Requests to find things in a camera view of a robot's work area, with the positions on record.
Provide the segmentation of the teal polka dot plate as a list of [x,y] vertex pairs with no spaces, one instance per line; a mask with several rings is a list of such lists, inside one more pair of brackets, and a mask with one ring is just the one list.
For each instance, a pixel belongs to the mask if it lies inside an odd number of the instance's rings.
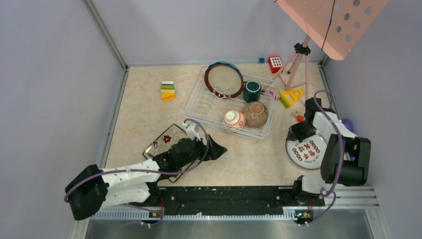
[[207,68],[207,70],[208,69],[212,69],[213,67],[215,67],[215,66],[218,66],[218,65],[224,65],[224,66],[227,66],[227,67],[231,67],[231,68],[233,68],[239,75],[241,75],[241,71],[239,70],[239,68],[237,67],[237,66],[235,66],[234,64],[232,64],[232,63],[230,63],[230,62],[227,62],[227,61],[217,61],[217,62],[214,62],[214,63],[212,63],[212,64],[210,64],[209,66],[208,66],[208,68]]

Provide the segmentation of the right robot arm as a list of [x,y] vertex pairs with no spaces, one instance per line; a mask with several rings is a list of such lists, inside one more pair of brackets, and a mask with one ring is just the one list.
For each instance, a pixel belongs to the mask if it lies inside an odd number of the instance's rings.
[[349,130],[333,109],[321,106],[320,98],[305,101],[305,119],[289,128],[285,148],[297,166],[311,170],[294,181],[292,199],[298,205],[330,194],[338,184],[367,182],[371,141]]

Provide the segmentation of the red rimmed beige plate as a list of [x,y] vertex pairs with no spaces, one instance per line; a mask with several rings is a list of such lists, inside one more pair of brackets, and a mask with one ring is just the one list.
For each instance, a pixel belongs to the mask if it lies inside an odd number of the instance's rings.
[[206,69],[204,83],[219,98],[236,98],[244,89],[244,79],[233,68],[218,65]]

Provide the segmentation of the white round patterned plate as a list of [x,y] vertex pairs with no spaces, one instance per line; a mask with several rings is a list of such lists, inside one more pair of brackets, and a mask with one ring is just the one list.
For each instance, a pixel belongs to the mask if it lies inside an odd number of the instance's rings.
[[319,130],[302,141],[289,131],[285,147],[288,157],[296,165],[307,170],[318,170],[321,168],[327,140]]

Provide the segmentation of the orange white patterned bowl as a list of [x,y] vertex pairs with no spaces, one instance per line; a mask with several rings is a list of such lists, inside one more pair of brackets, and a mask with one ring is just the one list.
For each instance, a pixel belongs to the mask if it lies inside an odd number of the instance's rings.
[[229,130],[239,130],[246,124],[245,115],[239,110],[228,110],[222,120]]

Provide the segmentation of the brown speckled bowl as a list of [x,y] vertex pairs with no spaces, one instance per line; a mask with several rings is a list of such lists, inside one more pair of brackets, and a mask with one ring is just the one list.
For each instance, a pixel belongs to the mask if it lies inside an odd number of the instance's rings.
[[248,127],[258,128],[266,124],[269,113],[267,107],[261,102],[249,102],[243,107],[243,114]]

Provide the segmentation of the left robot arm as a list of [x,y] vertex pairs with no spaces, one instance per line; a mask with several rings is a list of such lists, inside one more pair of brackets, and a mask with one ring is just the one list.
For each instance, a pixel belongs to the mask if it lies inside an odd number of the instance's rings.
[[201,162],[217,160],[227,152],[209,134],[206,140],[182,138],[165,152],[120,168],[89,165],[66,186],[64,201],[76,221],[116,205],[153,206],[162,197],[158,182],[189,172]]

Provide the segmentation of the dark green mug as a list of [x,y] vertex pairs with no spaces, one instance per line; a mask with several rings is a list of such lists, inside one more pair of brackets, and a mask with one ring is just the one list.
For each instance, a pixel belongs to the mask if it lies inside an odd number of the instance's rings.
[[250,80],[245,83],[243,90],[243,99],[245,102],[257,102],[260,100],[262,85],[256,80]]

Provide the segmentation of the square floral glass plate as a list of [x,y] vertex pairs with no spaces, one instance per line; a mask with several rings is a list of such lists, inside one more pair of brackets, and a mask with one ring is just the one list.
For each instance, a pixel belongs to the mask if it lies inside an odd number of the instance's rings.
[[148,167],[146,169],[157,171],[157,173],[144,173],[145,176],[148,176],[147,183],[160,182],[162,180],[174,182],[186,173],[166,173],[161,171],[161,159],[163,158],[163,154],[182,138],[190,139],[185,130],[176,124],[172,124],[144,150],[142,155],[147,161]]

